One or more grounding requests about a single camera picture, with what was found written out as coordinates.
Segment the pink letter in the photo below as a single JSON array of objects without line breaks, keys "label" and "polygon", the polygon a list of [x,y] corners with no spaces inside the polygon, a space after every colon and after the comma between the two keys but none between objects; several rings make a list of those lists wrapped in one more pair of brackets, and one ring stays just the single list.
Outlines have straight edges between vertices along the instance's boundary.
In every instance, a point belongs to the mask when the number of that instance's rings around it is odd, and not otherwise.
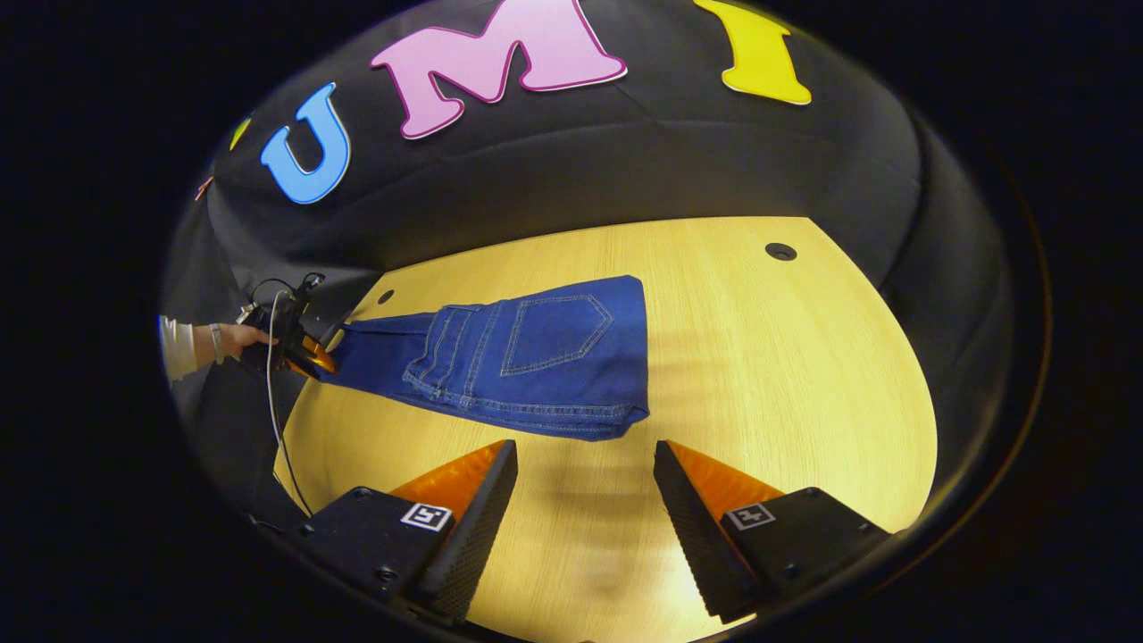
[{"label": "pink letter", "polygon": [[604,51],[578,0],[504,0],[480,35],[433,26],[374,56],[373,66],[389,67],[405,103],[401,134],[422,138],[464,113],[463,102],[441,95],[433,74],[486,103],[499,101],[517,45],[528,61],[520,85],[533,91],[606,82],[628,71]]}]

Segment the denim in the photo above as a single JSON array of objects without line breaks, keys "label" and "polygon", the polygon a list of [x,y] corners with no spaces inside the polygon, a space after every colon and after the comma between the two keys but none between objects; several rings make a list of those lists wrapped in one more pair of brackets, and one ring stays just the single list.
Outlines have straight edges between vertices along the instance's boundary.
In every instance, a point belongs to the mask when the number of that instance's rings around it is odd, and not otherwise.
[{"label": "denim", "polygon": [[648,417],[647,308],[624,275],[489,304],[354,321],[323,384],[584,441]]}]

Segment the table surface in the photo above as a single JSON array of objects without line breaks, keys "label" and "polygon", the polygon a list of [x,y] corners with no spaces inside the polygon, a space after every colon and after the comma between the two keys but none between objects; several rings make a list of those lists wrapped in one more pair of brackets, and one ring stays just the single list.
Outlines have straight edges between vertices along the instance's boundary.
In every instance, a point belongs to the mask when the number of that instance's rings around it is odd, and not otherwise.
[{"label": "table surface", "polygon": [[[770,256],[770,242],[797,257]],[[309,381],[286,444],[310,507],[517,441],[515,491],[469,620],[537,643],[681,643],[736,625],[703,606],[652,476],[660,440],[783,492],[822,488],[890,533],[912,524],[936,466],[928,387],[872,283],[808,218],[655,220],[489,246],[385,273],[350,320],[620,274],[642,280],[648,327],[650,417],[626,436],[535,436]],[[296,498],[280,453],[275,473]]]}]

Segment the letter u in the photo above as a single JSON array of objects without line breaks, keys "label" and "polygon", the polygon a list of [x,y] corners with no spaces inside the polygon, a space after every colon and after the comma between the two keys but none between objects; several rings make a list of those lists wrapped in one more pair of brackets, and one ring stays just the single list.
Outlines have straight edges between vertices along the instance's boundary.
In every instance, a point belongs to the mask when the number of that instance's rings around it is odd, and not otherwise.
[{"label": "letter u", "polygon": [[341,183],[350,166],[350,137],[329,101],[336,86],[330,82],[318,89],[297,110],[297,120],[309,121],[321,145],[321,163],[317,169],[306,171],[294,158],[287,140],[289,127],[279,129],[262,150],[262,164],[270,168],[278,186],[294,202],[304,204],[321,200]]}]

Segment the bracelet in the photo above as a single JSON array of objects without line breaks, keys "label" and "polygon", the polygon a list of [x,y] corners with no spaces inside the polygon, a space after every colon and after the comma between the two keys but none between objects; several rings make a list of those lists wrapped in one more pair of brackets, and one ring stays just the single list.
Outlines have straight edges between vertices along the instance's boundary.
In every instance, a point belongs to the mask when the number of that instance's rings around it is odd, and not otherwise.
[{"label": "bracelet", "polygon": [[215,345],[215,364],[222,364],[226,356],[222,354],[222,329],[218,324],[210,325],[210,339]]}]

